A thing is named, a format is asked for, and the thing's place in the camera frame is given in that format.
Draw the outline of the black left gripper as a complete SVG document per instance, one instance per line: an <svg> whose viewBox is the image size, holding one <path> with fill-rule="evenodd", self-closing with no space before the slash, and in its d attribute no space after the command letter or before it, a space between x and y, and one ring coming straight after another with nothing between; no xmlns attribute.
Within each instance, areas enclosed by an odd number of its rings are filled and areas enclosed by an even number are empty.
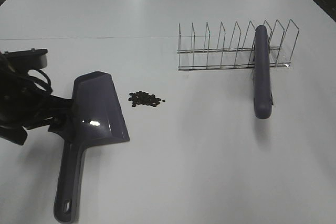
<svg viewBox="0 0 336 224"><path fill-rule="evenodd" d="M48 111L68 111L74 99L51 95L51 84L43 89L35 84L1 82L1 138L17 145L24 145L27 131L50 125L48 132L72 143L72 122L68 115L54 118Z"/></svg>

